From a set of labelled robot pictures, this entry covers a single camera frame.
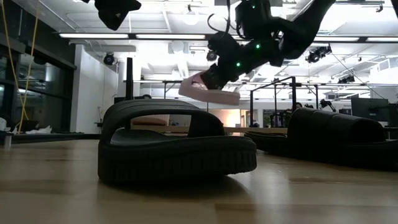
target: black pole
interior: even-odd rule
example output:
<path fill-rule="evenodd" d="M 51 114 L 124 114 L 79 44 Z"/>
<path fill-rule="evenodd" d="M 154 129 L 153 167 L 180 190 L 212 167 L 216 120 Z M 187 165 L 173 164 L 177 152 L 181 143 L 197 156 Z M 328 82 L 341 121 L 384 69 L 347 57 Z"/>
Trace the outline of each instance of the black pole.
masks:
<path fill-rule="evenodd" d="M 126 97 L 125 100 L 132 100 L 132 58 L 127 58 L 126 67 Z M 126 121 L 124 129 L 131 129 L 131 122 Z"/>
<path fill-rule="evenodd" d="M 317 109 L 319 109 L 319 99 L 318 99 L 318 85 L 315 85 L 315 96 L 316 96 L 316 101 L 317 101 Z"/>
<path fill-rule="evenodd" d="M 297 109 L 297 99 L 296 99 L 296 77 L 292 77 L 292 112 Z"/>
<path fill-rule="evenodd" d="M 165 83 L 164 83 L 164 96 L 163 96 L 164 99 L 166 99 L 166 84 L 167 84 L 167 83 L 165 82 Z"/>
<path fill-rule="evenodd" d="M 275 116 L 274 116 L 274 121 L 275 121 L 275 128 L 278 128 L 278 110 L 277 110 L 277 102 L 276 102 L 276 85 L 274 85 L 274 99 L 275 99 Z"/>
<path fill-rule="evenodd" d="M 253 91 L 250 91 L 250 127 L 253 127 Z"/>

